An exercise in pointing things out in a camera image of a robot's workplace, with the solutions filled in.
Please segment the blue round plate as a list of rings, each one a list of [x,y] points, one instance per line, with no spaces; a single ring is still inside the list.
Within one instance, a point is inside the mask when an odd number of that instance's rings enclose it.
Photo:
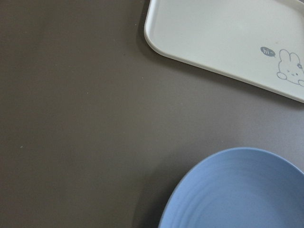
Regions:
[[[161,228],[301,228],[304,174],[256,148],[232,148],[195,165],[178,183]]]

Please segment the cream rabbit tray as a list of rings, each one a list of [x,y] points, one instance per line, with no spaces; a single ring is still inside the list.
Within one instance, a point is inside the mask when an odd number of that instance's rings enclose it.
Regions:
[[[164,57],[304,100],[299,0],[152,0],[144,37]]]

